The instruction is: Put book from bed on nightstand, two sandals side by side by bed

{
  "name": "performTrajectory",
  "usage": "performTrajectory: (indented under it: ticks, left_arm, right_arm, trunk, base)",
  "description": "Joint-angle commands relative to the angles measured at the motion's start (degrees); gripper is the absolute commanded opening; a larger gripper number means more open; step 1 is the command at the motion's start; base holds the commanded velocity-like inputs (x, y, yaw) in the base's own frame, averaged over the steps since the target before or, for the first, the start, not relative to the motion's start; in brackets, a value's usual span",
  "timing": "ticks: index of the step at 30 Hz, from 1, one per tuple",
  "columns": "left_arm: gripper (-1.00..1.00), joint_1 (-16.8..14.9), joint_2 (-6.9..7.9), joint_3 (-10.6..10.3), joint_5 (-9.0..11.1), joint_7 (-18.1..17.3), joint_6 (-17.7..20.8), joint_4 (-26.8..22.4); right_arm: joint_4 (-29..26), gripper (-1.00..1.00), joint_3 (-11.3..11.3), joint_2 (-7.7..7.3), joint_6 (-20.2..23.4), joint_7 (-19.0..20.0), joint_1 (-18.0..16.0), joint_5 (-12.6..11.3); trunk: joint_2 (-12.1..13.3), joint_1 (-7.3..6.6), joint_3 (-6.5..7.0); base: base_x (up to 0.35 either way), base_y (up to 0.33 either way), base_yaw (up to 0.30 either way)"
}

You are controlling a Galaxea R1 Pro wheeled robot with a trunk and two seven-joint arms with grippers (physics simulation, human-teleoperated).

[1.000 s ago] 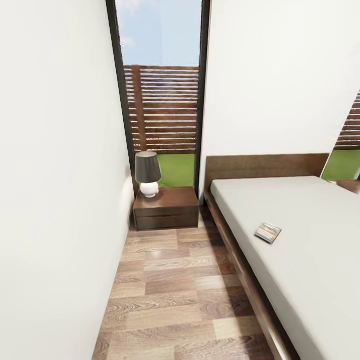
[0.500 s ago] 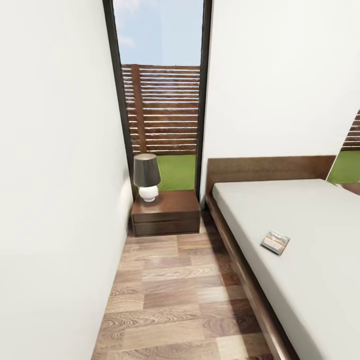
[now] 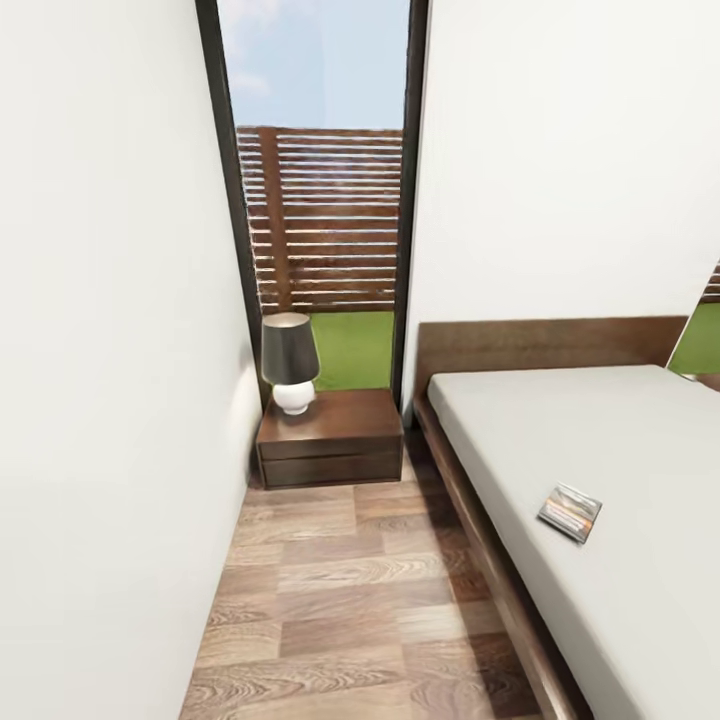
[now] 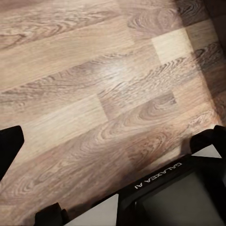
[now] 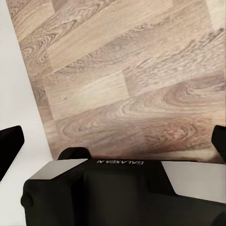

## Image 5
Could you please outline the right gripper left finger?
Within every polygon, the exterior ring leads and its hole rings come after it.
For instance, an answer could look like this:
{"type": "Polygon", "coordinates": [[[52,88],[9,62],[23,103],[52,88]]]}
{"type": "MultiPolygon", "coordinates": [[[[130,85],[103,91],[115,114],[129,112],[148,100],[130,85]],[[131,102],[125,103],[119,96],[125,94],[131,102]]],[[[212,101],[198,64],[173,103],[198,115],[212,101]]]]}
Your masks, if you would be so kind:
{"type": "Polygon", "coordinates": [[[0,130],[0,182],[24,145],[24,133],[20,125],[0,130]]]}

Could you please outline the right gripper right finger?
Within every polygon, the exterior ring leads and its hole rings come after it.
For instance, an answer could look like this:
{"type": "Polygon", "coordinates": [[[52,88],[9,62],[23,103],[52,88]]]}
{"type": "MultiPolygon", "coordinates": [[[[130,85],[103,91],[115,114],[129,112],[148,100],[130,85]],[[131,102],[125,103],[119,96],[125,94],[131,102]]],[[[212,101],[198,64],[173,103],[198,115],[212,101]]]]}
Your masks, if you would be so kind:
{"type": "Polygon", "coordinates": [[[216,125],[212,133],[211,142],[226,162],[226,127],[216,125]]]}

